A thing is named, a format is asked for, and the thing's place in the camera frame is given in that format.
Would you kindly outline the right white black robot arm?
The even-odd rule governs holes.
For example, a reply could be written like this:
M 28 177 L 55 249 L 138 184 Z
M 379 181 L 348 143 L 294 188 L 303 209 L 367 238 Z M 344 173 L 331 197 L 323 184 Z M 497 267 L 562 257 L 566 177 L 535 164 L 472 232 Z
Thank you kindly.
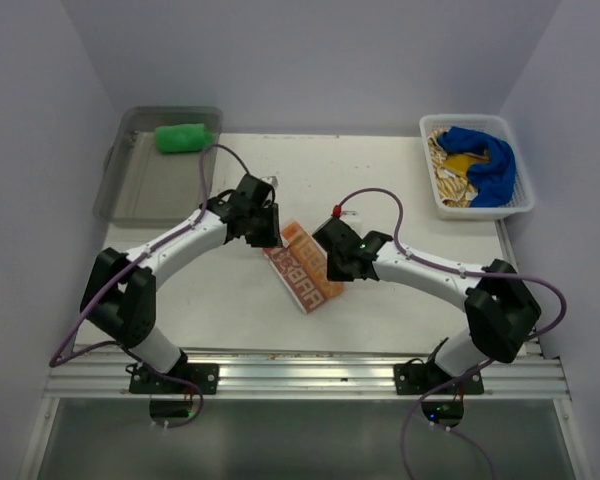
M 535 327 L 541 308 L 511 264 L 488 266 L 426 256 L 378 231 L 358 235 L 333 216 L 314 233 L 326 252 L 327 278 L 408 286 L 441 299 L 466 316 L 467 327 L 441 341 L 425 363 L 404 373 L 418 390 L 448 392 L 488 360 L 510 364 Z

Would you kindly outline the green microfiber towel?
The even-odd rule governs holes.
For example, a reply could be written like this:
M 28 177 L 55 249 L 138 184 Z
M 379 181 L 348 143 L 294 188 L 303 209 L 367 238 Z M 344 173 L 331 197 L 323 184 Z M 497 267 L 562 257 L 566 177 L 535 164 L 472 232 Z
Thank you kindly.
M 195 153 L 213 143 L 213 134 L 203 123 L 160 126 L 154 130 L 154 142 L 162 154 Z

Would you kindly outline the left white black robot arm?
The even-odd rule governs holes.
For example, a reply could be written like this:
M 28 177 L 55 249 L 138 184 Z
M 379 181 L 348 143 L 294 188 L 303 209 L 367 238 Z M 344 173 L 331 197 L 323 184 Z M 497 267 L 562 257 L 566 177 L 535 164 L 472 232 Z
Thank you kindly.
M 185 354 L 156 326 L 157 292 L 201 255 L 235 239 L 253 248 L 282 245 L 276 187 L 245 174 L 238 185 L 204 200 L 177 226 L 127 251 L 107 248 L 94 262 L 81 317 L 153 369 L 165 392 L 188 379 Z

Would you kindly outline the printed patterned towel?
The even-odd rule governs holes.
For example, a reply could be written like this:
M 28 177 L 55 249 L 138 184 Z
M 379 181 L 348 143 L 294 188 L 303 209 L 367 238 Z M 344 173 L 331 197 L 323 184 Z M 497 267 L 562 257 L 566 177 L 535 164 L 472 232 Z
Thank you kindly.
M 281 238 L 281 247 L 264 248 L 263 253 L 304 314 L 344 292 L 342 282 L 327 279 L 326 255 L 298 221 L 287 222 Z

